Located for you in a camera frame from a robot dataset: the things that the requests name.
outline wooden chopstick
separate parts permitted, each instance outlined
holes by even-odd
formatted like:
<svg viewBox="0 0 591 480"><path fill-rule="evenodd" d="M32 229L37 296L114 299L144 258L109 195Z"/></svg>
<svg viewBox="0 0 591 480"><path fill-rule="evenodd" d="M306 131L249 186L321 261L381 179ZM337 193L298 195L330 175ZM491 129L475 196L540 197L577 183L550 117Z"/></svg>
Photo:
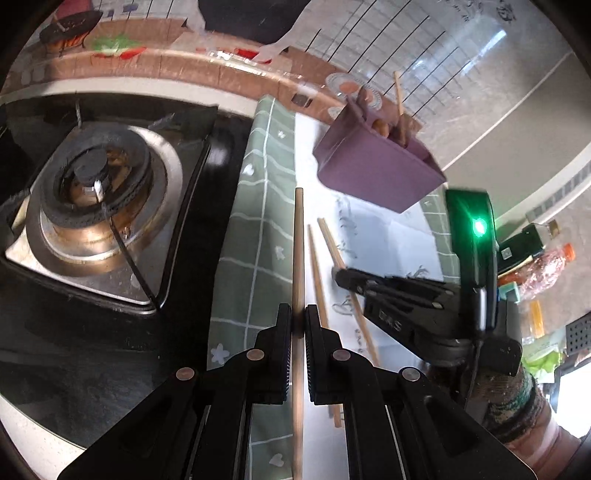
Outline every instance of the wooden chopstick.
<svg viewBox="0 0 591 480"><path fill-rule="evenodd" d="M57 28L59 28L62 32L65 32L65 27L61 24L60 19L57 18L57 13L53 12L53 20L57 24Z"/></svg>
<svg viewBox="0 0 591 480"><path fill-rule="evenodd" d="M322 278L320 276L320 266L318 265L318 257L316 256L316 247L314 246L314 235L312 234L312 226L308 225L308 240L310 242L310 263L312 264L312 276L314 278L314 293L316 294L316 305L318 307L318 315L320 316L320 324L323 328L329 328L329 317L326 312L326 301L324 299L324 291L322 289ZM331 405L330 409L335 421L335 427L338 429L343 426L340 420L340 405Z"/></svg>
<svg viewBox="0 0 591 480"><path fill-rule="evenodd" d="M293 284L291 312L291 392L293 411L293 480L302 480L304 454L304 190L295 189Z"/></svg>
<svg viewBox="0 0 591 480"><path fill-rule="evenodd" d="M322 231L322 235L324 236L324 241L326 242L326 246L329 248L330 256L333 259L333 263L335 267L343 269L347 268L345 262L343 261L343 257L340 256L339 249L336 246L335 239L333 238L332 234L330 233L329 226L326 224L326 220L323 218L318 219L318 225L320 226L320 230ZM376 367L379 367L379 356L378 351L374 345L374 341L371 338L371 335L368 330L367 321L363 316L363 309L359 304L359 299L354 292L350 293L351 296L351 304L353 305L353 314L355 315L355 320L357 320L357 325L359 325L359 330L361 330L361 334L365 340L365 343L368 346L369 356L371 357L371 361L374 363Z"/></svg>
<svg viewBox="0 0 591 480"><path fill-rule="evenodd" d="M398 123L400 124L400 143L406 148L406 119L404 118L404 107L402 102L402 86L400 85L400 73L394 72L394 86L396 87L396 102L398 104Z"/></svg>

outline green tablecloth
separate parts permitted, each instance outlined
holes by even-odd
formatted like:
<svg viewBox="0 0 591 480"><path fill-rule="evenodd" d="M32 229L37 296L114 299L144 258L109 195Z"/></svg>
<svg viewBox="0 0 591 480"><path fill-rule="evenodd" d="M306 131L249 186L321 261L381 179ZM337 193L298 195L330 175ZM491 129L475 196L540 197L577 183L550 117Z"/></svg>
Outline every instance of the green tablecloth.
<svg viewBox="0 0 591 480"><path fill-rule="evenodd" d="M254 346L291 303L295 114L257 106L213 290L207 366ZM246 479L291 477L291 403L254 407Z"/></svg>

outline orange bottle cap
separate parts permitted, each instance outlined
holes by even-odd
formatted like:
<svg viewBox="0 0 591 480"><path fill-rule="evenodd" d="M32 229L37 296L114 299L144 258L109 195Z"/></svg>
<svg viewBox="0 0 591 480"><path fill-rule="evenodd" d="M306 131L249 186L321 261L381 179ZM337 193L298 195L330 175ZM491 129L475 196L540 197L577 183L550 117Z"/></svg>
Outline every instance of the orange bottle cap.
<svg viewBox="0 0 591 480"><path fill-rule="evenodd" d="M563 252L567 262L572 262L575 258L577 258L577 254L574 252L572 244L564 244Z"/></svg>

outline yellow object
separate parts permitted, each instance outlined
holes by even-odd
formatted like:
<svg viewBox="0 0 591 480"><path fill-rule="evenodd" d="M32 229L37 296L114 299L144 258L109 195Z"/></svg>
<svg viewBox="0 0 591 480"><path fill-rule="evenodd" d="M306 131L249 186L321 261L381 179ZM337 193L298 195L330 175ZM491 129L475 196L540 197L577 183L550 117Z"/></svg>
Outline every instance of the yellow object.
<svg viewBox="0 0 591 480"><path fill-rule="evenodd" d="M530 322L534 338L543 337L545 335L544 316L542 315L542 307L538 300L532 300L530 302Z"/></svg>

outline green light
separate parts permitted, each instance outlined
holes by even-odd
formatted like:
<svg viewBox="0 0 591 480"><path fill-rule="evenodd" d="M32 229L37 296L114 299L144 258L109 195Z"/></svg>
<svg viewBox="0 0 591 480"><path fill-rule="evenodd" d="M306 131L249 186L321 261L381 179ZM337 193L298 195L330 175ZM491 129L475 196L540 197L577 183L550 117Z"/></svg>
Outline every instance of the green light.
<svg viewBox="0 0 591 480"><path fill-rule="evenodd" d="M474 231L474 235L478 238L484 236L486 230L488 229L486 222L482 218L475 218L472 221L472 230Z"/></svg>

